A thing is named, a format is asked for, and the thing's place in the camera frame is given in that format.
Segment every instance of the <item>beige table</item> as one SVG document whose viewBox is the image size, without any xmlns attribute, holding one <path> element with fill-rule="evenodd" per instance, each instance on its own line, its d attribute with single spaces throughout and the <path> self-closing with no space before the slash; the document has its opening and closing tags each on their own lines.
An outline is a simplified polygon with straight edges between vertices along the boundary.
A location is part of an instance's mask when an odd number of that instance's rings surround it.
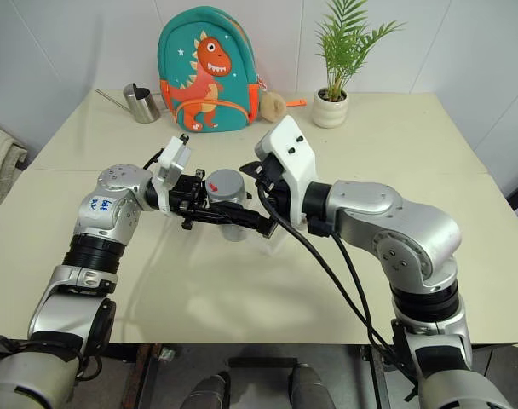
<svg viewBox="0 0 518 409">
<path fill-rule="evenodd" d="M 325 181 L 383 181 L 456 219 L 463 231 L 456 254 L 459 281 L 473 342 L 518 342 L 518 325 L 512 320 L 518 314 L 518 219 L 435 97 L 414 96 L 357 95 L 347 125 L 338 130 L 314 128 L 304 111 L 295 116 L 318 154 Z M 120 108 L 103 105 L 96 95 L 80 109 L 86 106 L 90 111 L 84 123 L 76 119 L 76 111 L 0 209 L 0 333 L 10 337 L 25 336 L 98 170 L 117 162 L 141 164 L 177 132 L 166 123 L 127 121 Z M 102 123 L 104 131 L 111 123 L 119 132 L 95 131 Z M 79 134 L 78 126 L 83 129 Z M 236 167 L 253 159 L 252 146 L 269 127 L 254 124 L 242 132 L 194 135 L 187 170 Z M 72 130 L 82 143 L 74 154 L 71 144 L 78 139 L 72 139 Z M 135 136 L 138 130 L 143 130 L 141 139 Z M 121 143 L 114 143 L 116 138 Z M 333 284 L 293 239 L 278 237 L 274 251 L 255 235 L 229 243 L 216 226 L 197 225 L 188 232 L 180 222 L 159 213 L 142 215 L 112 296 L 118 304 L 113 342 L 367 342 L 363 326 Z M 332 240 L 312 241 L 355 296 Z M 375 325 L 389 337 L 393 310 L 388 281 L 376 259 L 364 251 L 350 252 Z"/>
</svg>

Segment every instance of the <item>orange dinosaur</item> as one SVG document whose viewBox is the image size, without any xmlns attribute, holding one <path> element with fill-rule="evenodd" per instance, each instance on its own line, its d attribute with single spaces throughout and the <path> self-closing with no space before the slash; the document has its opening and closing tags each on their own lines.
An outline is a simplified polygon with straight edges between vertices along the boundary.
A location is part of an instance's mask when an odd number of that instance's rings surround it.
<svg viewBox="0 0 518 409">
<path fill-rule="evenodd" d="M 194 46 L 197 50 L 193 53 L 193 57 L 198 61 L 192 60 L 190 64 L 197 73 L 189 76 L 187 87 L 180 83 L 180 88 L 177 88 L 167 81 L 161 81 L 164 100 L 167 101 L 172 112 L 175 111 L 170 97 L 177 101 L 217 100 L 223 87 L 214 77 L 226 76 L 231 71 L 231 59 L 215 38 L 208 37 L 202 31 L 200 41 L 195 38 Z M 216 115 L 216 104 L 197 102 L 183 107 L 183 124 L 187 129 L 199 131 L 203 128 L 203 125 L 195 120 L 201 112 L 204 112 L 206 125 L 211 128 L 217 127 L 217 124 L 212 122 Z"/>
</svg>

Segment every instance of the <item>backpack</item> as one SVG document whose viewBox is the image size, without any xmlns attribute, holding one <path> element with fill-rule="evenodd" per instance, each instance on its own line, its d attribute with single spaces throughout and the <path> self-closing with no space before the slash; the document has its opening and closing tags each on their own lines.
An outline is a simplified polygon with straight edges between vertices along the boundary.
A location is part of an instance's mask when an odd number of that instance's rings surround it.
<svg viewBox="0 0 518 409">
<path fill-rule="evenodd" d="M 250 39 L 220 9 L 196 7 L 168 22 L 158 73 L 164 103 L 184 130 L 239 130 L 257 115 L 261 87 Z"/>
</svg>

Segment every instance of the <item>white flower pot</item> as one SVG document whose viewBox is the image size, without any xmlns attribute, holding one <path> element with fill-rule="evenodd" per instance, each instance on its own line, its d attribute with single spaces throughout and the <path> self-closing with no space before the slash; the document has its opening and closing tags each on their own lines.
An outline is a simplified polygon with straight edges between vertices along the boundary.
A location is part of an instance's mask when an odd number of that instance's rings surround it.
<svg viewBox="0 0 518 409">
<path fill-rule="evenodd" d="M 314 104 L 312 106 L 312 120 L 321 128 L 335 128 L 341 125 L 348 114 L 348 94 L 340 102 L 329 102 L 319 97 L 320 89 L 314 94 Z"/>
</svg>

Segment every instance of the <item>silver canister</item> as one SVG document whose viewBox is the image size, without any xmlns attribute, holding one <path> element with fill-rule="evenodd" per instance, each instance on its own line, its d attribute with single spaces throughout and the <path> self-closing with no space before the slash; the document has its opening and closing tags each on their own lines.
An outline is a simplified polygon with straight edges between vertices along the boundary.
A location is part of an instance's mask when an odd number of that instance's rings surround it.
<svg viewBox="0 0 518 409">
<path fill-rule="evenodd" d="M 136 122 L 149 124 L 160 117 L 160 111 L 149 89 L 138 88 L 132 83 L 124 87 L 123 95 Z"/>
<path fill-rule="evenodd" d="M 236 170 L 219 169 L 213 172 L 206 179 L 206 192 L 211 203 L 227 201 L 245 205 L 244 178 Z M 245 239 L 245 228 L 241 226 L 224 224 L 221 230 L 223 237 L 229 241 Z"/>
</svg>

